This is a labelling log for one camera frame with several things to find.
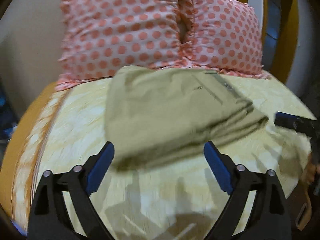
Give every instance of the polka dot pillow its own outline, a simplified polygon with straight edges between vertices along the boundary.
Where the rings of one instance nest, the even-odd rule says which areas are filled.
[[[61,9],[68,29],[57,90],[125,65],[163,68],[183,60],[178,0],[62,0]]]
[[[180,0],[189,31],[183,53],[193,66],[220,73],[266,78],[262,44],[254,9],[236,0]]]

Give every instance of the yellow bedsheet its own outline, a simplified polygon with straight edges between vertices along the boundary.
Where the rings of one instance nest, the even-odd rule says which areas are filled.
[[[310,145],[302,135],[276,129],[273,115],[277,111],[308,118],[313,115],[275,78],[223,77],[270,116],[270,121],[265,128],[219,150],[251,171],[274,169],[288,196],[306,164]],[[60,95],[63,103],[34,154],[37,156],[34,171],[17,168],[16,174],[34,176],[30,188],[18,182],[18,177],[14,184],[12,216],[22,227],[27,227],[26,214],[30,208],[25,191],[34,194],[42,173],[47,169],[55,173],[69,171],[97,154],[108,140],[103,119],[109,82],[110,79],[89,82],[72,88],[66,96]],[[65,197],[74,227],[83,233],[71,199],[67,194]],[[251,194],[237,232],[245,226],[253,198]],[[108,171],[91,200],[115,239],[128,236],[130,239],[202,239],[220,215],[228,196],[220,190],[204,157],[197,156],[149,171]]]

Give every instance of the black object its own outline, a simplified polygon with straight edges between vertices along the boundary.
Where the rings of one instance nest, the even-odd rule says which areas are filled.
[[[275,125],[304,133],[310,137],[310,145],[312,152],[312,163],[320,164],[320,122],[301,116],[277,112],[275,117]],[[310,185],[313,194],[318,196],[320,193],[320,176],[315,175],[314,182]]]
[[[312,216],[306,227],[300,231],[292,228],[292,240],[319,240],[320,236],[320,196],[315,196],[311,188],[308,189],[311,201]]]
[[[98,189],[113,156],[113,145],[107,142],[83,166],[77,165],[61,174],[45,171],[31,207],[28,240],[114,240],[89,200],[89,195]],[[291,239],[284,193],[273,170],[265,174],[250,172],[241,164],[235,165],[229,156],[221,154],[212,142],[205,144],[204,156],[221,189],[230,194],[223,212],[205,240]],[[257,194],[246,228],[232,236],[251,190],[256,190]],[[70,192],[87,237],[74,231],[62,191]]]
[[[0,205],[0,236],[3,240],[26,240],[11,222],[7,214]]]

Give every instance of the folded cloth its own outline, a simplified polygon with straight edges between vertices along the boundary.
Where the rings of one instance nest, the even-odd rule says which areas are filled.
[[[108,90],[106,139],[119,170],[201,154],[262,127],[268,118],[212,70],[121,68]]]

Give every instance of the orange fabric edge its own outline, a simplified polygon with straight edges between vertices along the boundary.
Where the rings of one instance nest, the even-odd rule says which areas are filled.
[[[23,153],[25,141],[32,130],[43,107],[48,103],[50,96],[54,93],[56,83],[46,86],[38,98],[31,103],[21,118],[17,130],[5,151],[2,168],[0,170],[0,203],[4,211],[13,218],[13,206],[11,204],[12,190],[18,161]]]
[[[60,98],[60,101],[59,103],[56,104],[55,106],[55,109],[51,115],[51,119],[50,121],[45,125],[45,127],[43,128],[43,139],[41,141],[41,143],[39,143],[38,147],[37,147],[37,150],[36,150],[36,158],[34,158],[34,165],[32,165],[32,169],[29,173],[29,176],[28,176],[28,180],[27,180],[27,186],[26,188],[28,189],[26,192],[25,192],[25,198],[27,199],[27,202],[28,202],[28,205],[27,205],[27,214],[29,215],[30,214],[30,209],[31,209],[31,199],[33,197],[32,195],[32,185],[33,185],[33,181],[34,179],[36,179],[36,175],[35,175],[35,169],[37,168],[36,164],[37,162],[39,161],[39,152],[43,149],[43,146],[46,145],[47,143],[47,137],[48,137],[48,134],[50,133],[51,131],[51,127],[52,127],[52,123],[54,122],[55,120],[55,117],[57,116],[57,113],[58,113],[58,110],[60,109],[62,103],[64,102],[64,99],[68,96],[69,92],[71,90],[69,90],[67,93],[65,93],[61,98]],[[15,203],[12,204],[12,211],[14,211],[15,209]]]

